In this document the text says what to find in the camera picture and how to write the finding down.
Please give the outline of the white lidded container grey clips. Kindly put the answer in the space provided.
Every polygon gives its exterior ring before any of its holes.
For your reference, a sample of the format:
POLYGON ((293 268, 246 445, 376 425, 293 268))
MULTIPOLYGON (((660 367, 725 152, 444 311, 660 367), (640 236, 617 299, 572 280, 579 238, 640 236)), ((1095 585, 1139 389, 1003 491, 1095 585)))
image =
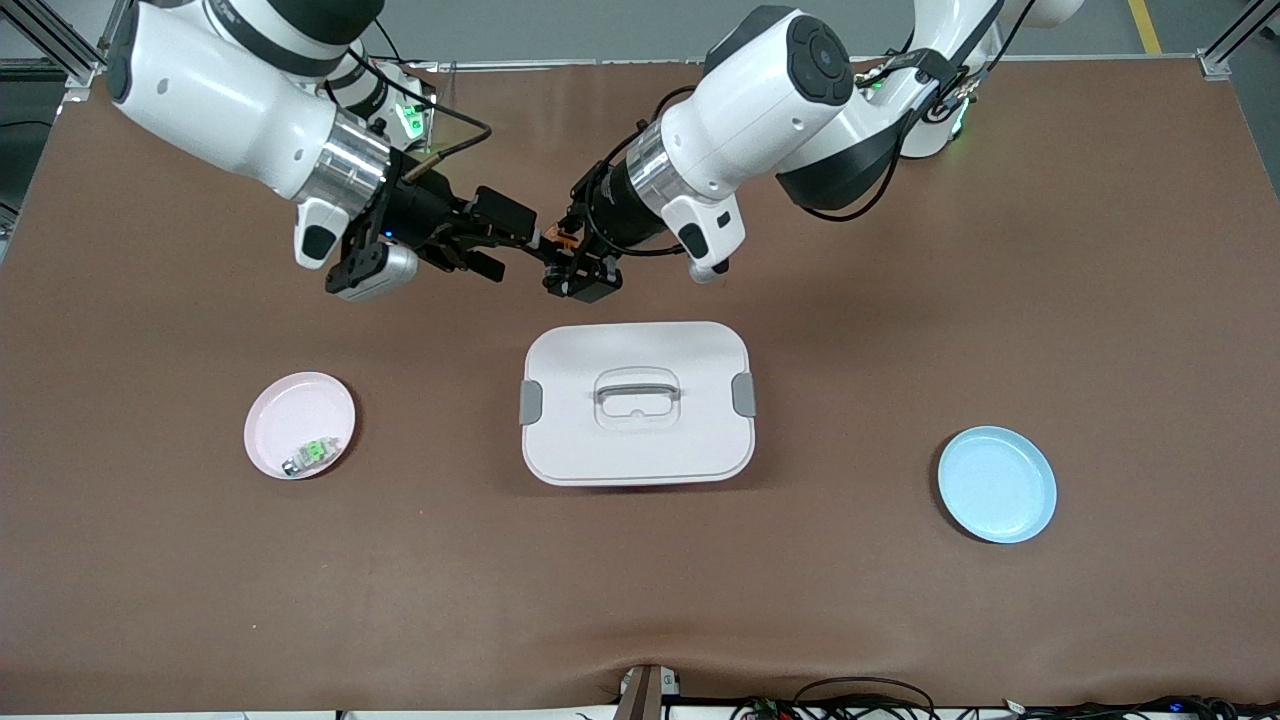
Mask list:
POLYGON ((518 407, 526 466, 550 486, 719 482, 756 447, 748 346, 717 322, 548 331, 525 356, 518 407))

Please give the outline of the pink round plate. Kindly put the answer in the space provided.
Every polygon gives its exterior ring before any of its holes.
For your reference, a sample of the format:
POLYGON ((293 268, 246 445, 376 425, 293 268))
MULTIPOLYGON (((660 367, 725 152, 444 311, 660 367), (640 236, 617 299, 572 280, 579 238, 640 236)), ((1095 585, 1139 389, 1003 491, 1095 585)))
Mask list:
POLYGON ((307 480, 337 468, 357 438, 358 411, 348 387, 333 375, 300 372, 273 382, 244 419, 243 446, 251 464, 278 480, 307 480), (282 462, 301 445, 338 438, 342 454, 310 477, 287 478, 282 462))

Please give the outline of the brown table mat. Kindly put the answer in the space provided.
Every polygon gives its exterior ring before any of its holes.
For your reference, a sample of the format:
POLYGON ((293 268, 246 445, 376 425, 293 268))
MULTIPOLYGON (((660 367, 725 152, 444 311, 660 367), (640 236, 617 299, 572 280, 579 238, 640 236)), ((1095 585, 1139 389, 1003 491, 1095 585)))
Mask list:
POLYGON ((0 714, 595 705, 887 676, 942 705, 1280 700, 1280 201, 1193 60, 1014 61, 859 222, 742 187, 695 284, 631 259, 598 304, 422 272, 366 304, 294 264, 292 206, 133 126, 56 119, 0 264, 0 714), (721 322, 756 450, 709 486, 525 466, 559 325, 721 322), (343 382, 357 438, 278 480, 243 425, 343 382), (965 532, 959 432, 1048 459, 1032 539, 965 532))

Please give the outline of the light blue round plate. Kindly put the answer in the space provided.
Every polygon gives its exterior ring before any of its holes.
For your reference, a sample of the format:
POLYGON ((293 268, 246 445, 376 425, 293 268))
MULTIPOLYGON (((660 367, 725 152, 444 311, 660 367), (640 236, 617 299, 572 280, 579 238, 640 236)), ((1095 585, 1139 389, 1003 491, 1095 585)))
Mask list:
POLYGON ((1025 436, 1004 427, 973 427, 951 438, 940 455, 936 484, 948 515, 995 544, 1038 536, 1059 500, 1048 459, 1025 436))

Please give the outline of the silver table edge rail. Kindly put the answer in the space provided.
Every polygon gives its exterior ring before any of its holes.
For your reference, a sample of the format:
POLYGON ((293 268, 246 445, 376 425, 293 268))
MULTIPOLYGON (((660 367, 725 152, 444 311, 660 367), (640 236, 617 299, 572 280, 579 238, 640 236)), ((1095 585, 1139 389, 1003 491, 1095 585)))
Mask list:
MULTIPOLYGON (((1175 59, 1197 59, 1196 53, 1161 53, 1161 54, 1041 54, 1041 55, 1006 55, 1001 61, 1155 61, 1175 59)), ((648 65, 673 65, 673 67, 700 67, 701 59, 666 59, 666 60, 594 60, 594 59, 557 59, 544 61, 422 61, 411 60, 402 63, 403 67, 424 70, 428 73, 466 73, 466 72, 530 72, 549 70, 567 67, 648 67, 648 65)))

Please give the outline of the green and silver switch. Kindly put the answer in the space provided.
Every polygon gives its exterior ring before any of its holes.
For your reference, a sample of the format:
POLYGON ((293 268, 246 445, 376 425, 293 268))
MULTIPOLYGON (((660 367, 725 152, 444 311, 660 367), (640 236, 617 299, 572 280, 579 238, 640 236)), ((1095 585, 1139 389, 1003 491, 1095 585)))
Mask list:
POLYGON ((310 477, 323 470, 342 454, 340 442, 334 437, 311 439, 301 445, 282 462, 287 478, 310 477))

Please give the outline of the aluminium frame strut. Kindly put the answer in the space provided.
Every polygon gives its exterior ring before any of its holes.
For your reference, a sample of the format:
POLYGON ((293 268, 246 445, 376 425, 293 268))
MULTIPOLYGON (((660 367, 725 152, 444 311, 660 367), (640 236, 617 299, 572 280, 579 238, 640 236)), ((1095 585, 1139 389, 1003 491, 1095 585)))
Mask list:
POLYGON ((0 81, 56 82, 83 102, 134 0, 0 0, 0 81))
POLYGON ((1280 38, 1280 0, 1247 0, 1244 10, 1208 45, 1196 51, 1207 81, 1231 77, 1230 59, 1254 37, 1280 38))

